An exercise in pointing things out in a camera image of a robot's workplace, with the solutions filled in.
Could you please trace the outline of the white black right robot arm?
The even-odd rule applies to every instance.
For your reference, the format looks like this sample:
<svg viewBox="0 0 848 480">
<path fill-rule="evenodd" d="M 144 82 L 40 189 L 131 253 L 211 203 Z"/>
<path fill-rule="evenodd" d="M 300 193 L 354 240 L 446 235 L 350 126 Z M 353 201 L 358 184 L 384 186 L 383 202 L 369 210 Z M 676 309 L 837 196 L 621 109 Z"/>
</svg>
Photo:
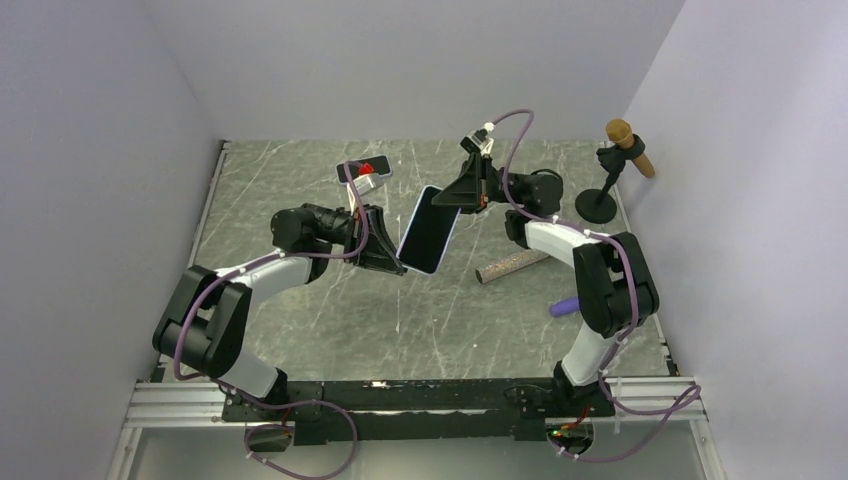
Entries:
<svg viewBox="0 0 848 480">
<path fill-rule="evenodd" d="M 607 235 L 567 225 L 557 213 L 562 177 L 550 169 L 513 174 L 495 169 L 487 154 L 472 153 L 456 180 L 433 205 L 476 214 L 491 203 L 509 205 L 507 237 L 572 268 L 583 324 L 553 371 L 551 399 L 562 414 L 586 407 L 629 333 L 658 310 L 659 295 L 636 237 Z"/>
</svg>

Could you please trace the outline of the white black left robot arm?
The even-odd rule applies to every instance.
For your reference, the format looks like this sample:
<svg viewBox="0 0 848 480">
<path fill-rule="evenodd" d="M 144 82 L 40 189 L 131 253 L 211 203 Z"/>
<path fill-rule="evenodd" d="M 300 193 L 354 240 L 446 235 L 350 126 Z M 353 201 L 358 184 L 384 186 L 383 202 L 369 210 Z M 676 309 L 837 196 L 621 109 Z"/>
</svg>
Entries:
<svg viewBox="0 0 848 480">
<path fill-rule="evenodd" d="M 181 276 L 152 336 L 153 348 L 195 374 L 248 395 L 264 420 L 279 417 L 289 400 L 287 374 L 244 344 L 250 310 L 271 297 L 320 278 L 338 258 L 355 267 L 406 272 L 386 230 L 384 211 L 366 204 L 347 210 L 304 203 L 270 221 L 274 251 L 244 264 L 211 270 L 199 265 Z"/>
</svg>

